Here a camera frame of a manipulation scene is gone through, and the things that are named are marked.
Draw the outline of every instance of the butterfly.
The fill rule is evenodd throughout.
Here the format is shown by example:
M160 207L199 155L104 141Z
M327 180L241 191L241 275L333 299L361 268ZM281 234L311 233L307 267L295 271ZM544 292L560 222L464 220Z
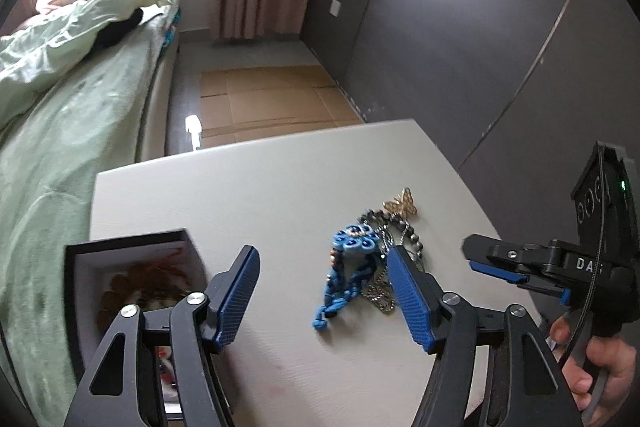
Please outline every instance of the butterfly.
M391 214L400 214L404 219L409 216L415 216L418 209L414 205L414 197L411 195L409 187L405 187L397 198L393 201L385 201L382 204L384 209Z

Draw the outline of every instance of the green bed sheet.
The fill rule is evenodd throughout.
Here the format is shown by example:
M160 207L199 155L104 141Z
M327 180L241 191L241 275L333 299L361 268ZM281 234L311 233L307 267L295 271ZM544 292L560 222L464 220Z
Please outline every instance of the green bed sheet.
M137 7L137 29L81 61ZM134 161L171 12L169 0L78 1L0 39L0 323L40 427L61 427L76 391L64 248L88 240L97 173ZM10 377L4 354L0 365Z

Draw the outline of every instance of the jewelry pile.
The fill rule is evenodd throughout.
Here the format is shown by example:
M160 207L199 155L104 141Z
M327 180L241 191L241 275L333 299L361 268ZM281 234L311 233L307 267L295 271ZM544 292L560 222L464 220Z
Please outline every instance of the jewelry pile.
M405 241L410 243L415 263L422 265L423 245L409 223L409 218L417 215L411 190L406 187L396 199L382 206L381 210L367 210L357 223L334 235L324 305L318 308L312 322L316 330L327 327L327 320L334 318L357 295L363 295L384 313L393 311L396 302L386 273L386 254L396 244L394 232L399 235L399 245ZM344 258L357 254L364 254L364 262L347 280Z

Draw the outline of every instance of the white table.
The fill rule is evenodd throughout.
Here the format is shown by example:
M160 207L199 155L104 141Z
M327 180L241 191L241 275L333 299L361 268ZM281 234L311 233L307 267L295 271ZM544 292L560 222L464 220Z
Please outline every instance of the white table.
M433 357L399 310L357 299L320 335L311 327L332 235L366 208L411 187L427 267L445 291L503 311L529 295L471 272L471 233L497 237L468 188L413 121L243 142L98 175L91 239L187 228L207 269L229 268L242 245L262 270L230 363L242 393L239 427L409 426ZM484 392L479 348L469 410Z

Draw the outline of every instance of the light switch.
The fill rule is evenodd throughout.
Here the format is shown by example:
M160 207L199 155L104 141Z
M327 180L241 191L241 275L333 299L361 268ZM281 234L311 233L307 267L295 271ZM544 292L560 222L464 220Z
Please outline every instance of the light switch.
M337 17L338 13L340 13L340 6L342 6L342 3L340 1L331 0L331 7L329 8L329 13L334 17Z

